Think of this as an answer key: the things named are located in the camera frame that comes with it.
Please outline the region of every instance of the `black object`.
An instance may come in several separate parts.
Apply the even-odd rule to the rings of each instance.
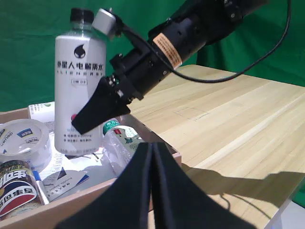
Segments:
[[[92,24],[94,20],[94,13],[91,10],[81,9],[81,8],[72,8],[70,15],[70,22],[84,21]]]
[[[169,59],[173,58],[173,54],[164,54],[153,42],[157,35],[164,34],[169,40],[165,45],[172,45],[181,62],[184,62],[204,45],[228,36],[242,22],[244,15],[267,2],[245,1],[248,0],[187,0],[165,23],[149,32],[148,43],[154,52],[113,14],[117,23],[116,35],[123,33],[134,49],[126,56],[120,54],[111,59],[114,73],[101,79],[95,93],[76,115],[72,125],[84,134],[110,118],[128,114],[130,110],[127,104],[134,98],[143,99],[171,72],[164,62],[171,64]]]
[[[56,229],[146,229],[150,193],[157,229],[254,229],[205,195],[165,143],[140,143],[104,194]]]

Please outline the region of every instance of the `orange label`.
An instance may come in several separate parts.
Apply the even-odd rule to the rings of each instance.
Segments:
[[[159,49],[164,53],[174,69],[178,68],[182,64],[179,53],[163,33],[156,36],[153,39],[153,42],[155,42]]]

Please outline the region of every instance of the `packing tape roll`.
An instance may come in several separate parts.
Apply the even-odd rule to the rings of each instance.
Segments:
[[[51,161],[49,130],[33,119],[17,119],[0,126],[0,162],[21,160],[41,172]]]

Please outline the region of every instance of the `electrolyte water bottle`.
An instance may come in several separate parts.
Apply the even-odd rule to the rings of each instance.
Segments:
[[[92,33],[94,14],[73,8],[72,30],[55,41],[55,148],[80,156],[99,149],[100,126],[80,135],[71,125],[105,75],[106,46]]]
[[[114,172],[119,175],[143,140],[132,127],[120,125],[117,119],[110,119],[104,123],[103,134],[104,152]]]

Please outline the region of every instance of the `wood grain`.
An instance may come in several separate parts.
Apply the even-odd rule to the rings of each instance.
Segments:
[[[180,71],[232,74],[196,65]],[[184,171],[203,191],[259,229],[304,178],[303,87],[246,75],[217,84],[169,75],[130,109],[182,154]],[[149,222],[153,228],[151,215]]]

